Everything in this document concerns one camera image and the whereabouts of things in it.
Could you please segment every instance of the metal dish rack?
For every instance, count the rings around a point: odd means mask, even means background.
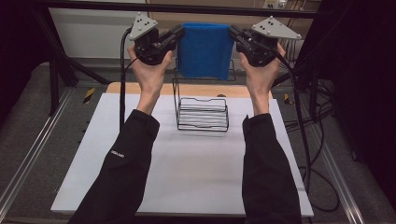
[[[235,69],[233,60],[230,63],[230,71],[235,81]],[[180,77],[175,68],[175,77],[172,79],[175,98],[175,112],[177,128],[181,131],[206,131],[227,132],[229,117],[227,101],[224,98],[197,99],[194,97],[180,97],[180,80],[215,81],[215,78],[184,78]]]

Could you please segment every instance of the blue cloth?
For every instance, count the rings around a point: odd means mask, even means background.
[[[233,40],[226,24],[187,22],[178,42],[177,70],[183,77],[227,80]]]

